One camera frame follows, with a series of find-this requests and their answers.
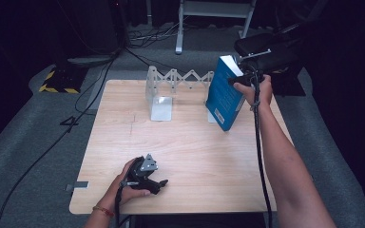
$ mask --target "hand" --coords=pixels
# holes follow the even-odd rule
[[[259,101],[262,105],[267,104],[269,106],[272,100],[271,76],[264,74],[263,78],[263,82],[259,84]],[[240,83],[234,83],[233,87],[244,95],[248,104],[252,105],[254,103],[254,88]]]
[[[105,195],[100,199],[100,201],[97,203],[97,205],[104,207],[110,211],[114,211],[114,205],[115,205],[115,197],[117,195],[118,188],[120,187],[120,182],[125,177],[126,173],[128,172],[129,167],[131,164],[135,161],[135,159],[127,162],[123,168],[123,172],[119,174],[115,180],[111,183],[111,185],[108,187],[108,190],[106,191]],[[124,187],[123,193],[121,195],[121,202],[120,205],[123,205],[127,203],[129,200],[133,198],[138,197],[145,197],[149,196],[150,191],[146,189],[132,189],[129,186]]]

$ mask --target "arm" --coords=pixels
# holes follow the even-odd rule
[[[238,83],[249,104],[254,89]],[[277,201],[280,227],[335,227],[307,168],[281,130],[269,104],[272,99],[271,78],[260,84],[259,128],[262,136],[265,170]]]
[[[117,195],[117,190],[120,186],[120,182],[123,180],[123,178],[126,175],[126,172],[129,169],[129,166],[133,163],[134,160],[129,161],[123,169],[123,172],[118,175],[115,180],[111,183],[111,185],[108,187],[108,190],[106,191],[105,195],[97,202],[97,206],[100,206],[101,208],[105,208],[106,210],[110,212],[114,212],[114,206],[115,206],[115,197]],[[131,187],[127,186],[123,189],[122,194],[122,200],[120,202],[120,205],[123,205],[127,203],[129,200],[137,197],[144,197],[150,195],[149,190],[135,190]],[[106,215],[105,212],[101,210],[93,210],[90,214],[90,217],[87,220],[87,223],[85,224],[85,228],[88,227],[94,227],[94,228],[100,228],[100,227],[108,227],[110,223],[111,217]]]

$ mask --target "dark background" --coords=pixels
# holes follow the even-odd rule
[[[99,18],[92,8],[100,9],[108,4],[107,1],[95,1],[100,2],[97,6],[90,6],[94,3],[90,1],[60,2],[75,28],[70,26],[55,1],[41,1],[41,7],[47,13],[45,18],[49,18],[55,28],[51,31],[52,37],[57,39],[57,49],[53,53],[43,35],[46,22],[44,18],[36,17],[31,2],[0,0],[0,132],[32,95],[28,86],[31,77],[55,63],[58,56],[71,58],[92,54],[75,35],[74,29],[83,34],[91,47],[102,51],[117,47],[117,41],[123,37],[123,23],[117,14],[116,2],[109,2],[109,9],[101,11]],[[174,4],[178,10],[176,1],[165,2]],[[277,2],[292,2],[298,6],[301,1],[259,0],[251,27],[276,27],[276,20],[272,19],[275,14],[270,6]],[[156,8],[162,1],[153,3],[153,13],[162,11]],[[313,1],[302,3],[301,6],[314,4]],[[145,13],[139,9],[138,14]],[[129,16],[137,13],[130,5],[126,12]],[[164,21],[175,20],[174,16],[153,20],[161,25]],[[329,1],[321,22],[323,31],[305,40],[300,57],[312,78],[313,95],[321,116],[365,193],[365,1]],[[109,39],[98,42],[95,34]]]

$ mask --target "black cable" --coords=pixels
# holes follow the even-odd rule
[[[105,74],[105,78],[103,79],[103,82],[99,88],[99,91],[102,90],[103,85],[106,81],[106,75],[108,73],[109,68],[111,67],[112,63],[114,62],[116,58],[113,58],[111,63],[108,65],[107,69],[106,69],[106,74]],[[90,107],[93,105],[93,103],[96,101],[96,99],[98,98],[100,93],[97,93],[96,96],[94,97],[93,101],[91,101],[91,103],[88,105],[88,107],[85,109],[85,111],[83,111],[74,122],[72,122],[69,127],[67,128],[67,130],[65,130],[60,137],[58,137],[58,139],[26,170],[26,172],[17,180],[17,182],[13,185],[13,187],[10,189],[10,192],[8,193],[7,197],[5,198],[5,201],[1,207],[1,211],[0,211],[0,223],[1,223],[1,219],[3,216],[3,213],[5,211],[5,207],[10,199],[10,196],[13,194],[14,190],[16,189],[16,187],[19,185],[19,183],[25,178],[25,176],[29,173],[29,171],[41,160],[43,159],[46,154],[59,142],[61,141],[65,135],[67,134],[67,132],[86,114],[86,112],[90,109]]]
[[[268,190],[266,188],[266,182],[265,182],[265,176],[263,173],[263,162],[262,162],[262,154],[260,149],[260,136],[259,136],[259,113],[258,113],[258,107],[259,107],[259,73],[255,70],[255,82],[254,82],[254,88],[255,88],[255,96],[254,96],[254,103],[252,105],[252,110],[254,111],[254,120],[255,120],[255,128],[256,128],[256,141],[257,141],[257,155],[258,155],[258,161],[259,161],[259,174],[260,174],[260,180],[262,183],[262,191],[263,195],[265,197],[266,202],[266,208],[268,210],[268,226],[269,228],[272,228],[272,209],[271,209],[271,202],[269,200],[268,196]]]
[[[127,221],[127,218],[124,218],[121,222],[120,221],[120,202],[121,202],[121,195],[123,193],[124,189],[124,182],[126,182],[126,179],[128,177],[128,173],[130,172],[132,166],[134,166],[135,161],[129,166],[128,170],[126,171],[126,174],[124,178],[120,182],[120,187],[117,190],[117,195],[115,196],[115,204],[114,204],[114,211],[115,211],[115,228],[120,228],[124,222]]]
[[[147,65],[148,67],[150,67],[150,64],[149,63],[147,63],[145,60],[143,60],[143,59],[146,59],[146,60],[148,60],[148,61],[150,61],[150,62],[153,62],[153,63],[157,63],[157,64],[159,64],[159,65],[162,65],[162,66],[165,66],[165,67],[170,67],[170,68],[175,68],[175,67],[172,67],[172,66],[169,66],[169,65],[165,65],[165,64],[162,64],[162,63],[160,63],[160,62],[157,62],[157,61],[155,61],[155,60],[151,60],[151,59],[149,59],[149,58],[146,58],[146,57],[144,57],[144,56],[142,56],[142,55],[137,55],[137,54],[135,54],[135,53],[133,53],[132,51],[130,51],[127,47],[125,48],[125,50],[129,53],[129,54],[131,54],[132,56],[134,56],[135,58],[137,58],[137,59],[139,59],[142,63],[144,63],[145,65]],[[187,72],[186,71],[183,71],[183,70],[180,70],[180,69],[177,69],[179,72],[182,72],[182,73],[184,73],[184,74],[186,74]]]
[[[94,81],[94,83],[92,83],[80,96],[79,96],[79,98],[78,98],[78,100],[76,100],[76,102],[75,102],[75,110],[77,111],[77,112],[79,112],[79,113],[82,113],[83,111],[81,111],[81,110],[79,110],[79,108],[78,108],[78,102],[79,102],[79,100],[82,98],[82,96],[83,95],[85,95],[85,93],[86,92],[88,92],[94,85],[96,85],[96,83],[97,82],[99,82],[99,80],[102,78],[102,74],[103,74],[103,70],[105,70],[105,68],[106,68],[107,66],[104,66],[103,68],[102,68],[102,70],[100,71],[100,76],[97,78],[97,80],[96,81]],[[90,116],[95,116],[96,114],[93,114],[93,113],[86,113],[86,115],[90,115]]]

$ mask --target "forearm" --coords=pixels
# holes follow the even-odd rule
[[[334,226],[297,150],[269,105],[259,106],[265,170],[274,191],[282,227]]]
[[[284,192],[283,195],[289,197],[304,193],[303,187],[314,188],[304,162],[267,105],[259,107],[259,127],[265,169],[277,194]]]
[[[94,210],[90,217],[87,220],[87,223],[85,224],[85,228],[100,228],[105,227],[107,228],[109,226],[111,217],[106,215],[104,212],[100,210]]]

